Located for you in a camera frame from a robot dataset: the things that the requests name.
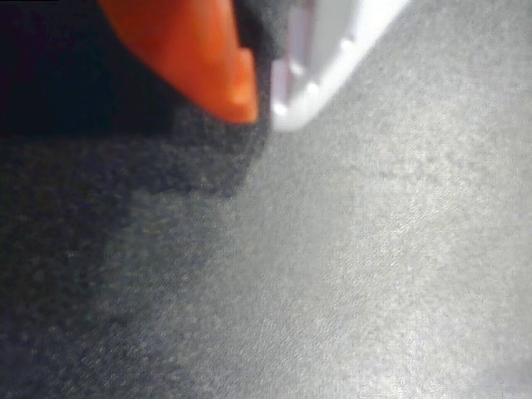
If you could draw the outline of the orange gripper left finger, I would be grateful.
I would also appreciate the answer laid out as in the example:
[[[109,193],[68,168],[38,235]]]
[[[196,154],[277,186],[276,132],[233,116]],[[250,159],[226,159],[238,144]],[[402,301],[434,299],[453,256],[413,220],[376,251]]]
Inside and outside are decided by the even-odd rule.
[[[98,4],[121,43],[202,110],[230,123],[258,119],[254,56],[239,43],[231,1]]]

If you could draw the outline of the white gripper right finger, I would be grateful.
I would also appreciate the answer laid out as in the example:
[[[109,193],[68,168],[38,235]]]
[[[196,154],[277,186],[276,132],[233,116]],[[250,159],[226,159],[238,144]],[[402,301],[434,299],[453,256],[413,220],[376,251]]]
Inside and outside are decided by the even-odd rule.
[[[408,4],[337,0],[292,6],[286,52],[271,69],[273,130],[296,131],[314,119]]]

